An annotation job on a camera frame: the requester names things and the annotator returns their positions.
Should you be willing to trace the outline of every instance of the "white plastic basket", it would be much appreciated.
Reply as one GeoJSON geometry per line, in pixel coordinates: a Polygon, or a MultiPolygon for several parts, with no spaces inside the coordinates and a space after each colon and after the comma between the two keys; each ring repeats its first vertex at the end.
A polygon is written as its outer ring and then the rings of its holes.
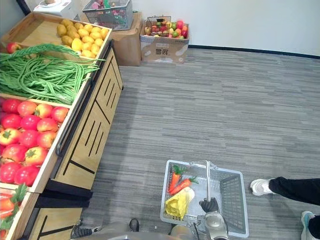
{"type": "MultiPolygon", "coordinates": [[[[247,238],[249,236],[248,213],[242,173],[212,165],[210,167],[210,179],[210,195],[217,199],[220,213],[228,226],[228,234],[247,238]]],[[[161,200],[160,218],[162,221],[188,227],[193,223],[197,224],[198,216],[206,214],[199,205],[199,202],[206,197],[207,170],[205,165],[174,160],[167,161],[161,200]],[[197,177],[196,180],[199,182],[199,184],[192,183],[191,185],[195,197],[190,202],[188,212],[183,219],[169,215],[165,210],[165,202],[172,197],[168,194],[168,188],[174,165],[187,168],[187,171],[183,174],[184,178],[197,177]]]]}

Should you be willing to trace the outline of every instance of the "black pants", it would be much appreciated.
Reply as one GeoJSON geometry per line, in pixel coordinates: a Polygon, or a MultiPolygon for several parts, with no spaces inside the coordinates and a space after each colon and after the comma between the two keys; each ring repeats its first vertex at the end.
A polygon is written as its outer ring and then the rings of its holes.
{"type": "MultiPolygon", "coordinates": [[[[320,178],[286,179],[281,176],[271,179],[269,188],[288,199],[320,206],[320,178]]],[[[320,239],[320,215],[310,219],[308,228],[312,236],[320,239]]]]}

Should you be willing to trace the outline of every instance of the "black glove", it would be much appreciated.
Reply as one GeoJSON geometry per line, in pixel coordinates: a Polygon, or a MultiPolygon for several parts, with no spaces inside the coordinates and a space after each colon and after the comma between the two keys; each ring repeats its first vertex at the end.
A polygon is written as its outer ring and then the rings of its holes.
{"type": "Polygon", "coordinates": [[[210,201],[205,198],[203,201],[200,201],[199,204],[206,213],[219,212],[218,202],[215,197],[212,197],[210,201]]]}

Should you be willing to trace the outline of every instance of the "gray carpet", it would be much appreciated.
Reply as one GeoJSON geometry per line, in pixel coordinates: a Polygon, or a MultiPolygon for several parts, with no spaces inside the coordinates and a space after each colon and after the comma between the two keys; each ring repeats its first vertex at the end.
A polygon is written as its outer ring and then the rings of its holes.
{"type": "Polygon", "coordinates": [[[320,60],[189,49],[184,64],[120,67],[120,97],[85,226],[129,222],[167,233],[160,205],[167,160],[210,160],[243,173],[252,240],[298,240],[301,211],[253,196],[256,178],[319,178],[320,60]]]}

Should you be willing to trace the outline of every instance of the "cardboard box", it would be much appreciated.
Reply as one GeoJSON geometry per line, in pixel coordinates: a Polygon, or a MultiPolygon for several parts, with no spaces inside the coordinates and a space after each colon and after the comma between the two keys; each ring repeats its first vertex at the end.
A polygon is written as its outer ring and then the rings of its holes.
{"type": "Polygon", "coordinates": [[[120,66],[140,66],[141,47],[140,31],[142,28],[142,13],[133,14],[131,29],[112,31],[114,54],[120,66]]]}
{"type": "Polygon", "coordinates": [[[142,61],[183,63],[187,57],[189,36],[187,39],[148,36],[145,35],[145,25],[143,24],[140,43],[142,61]]]}

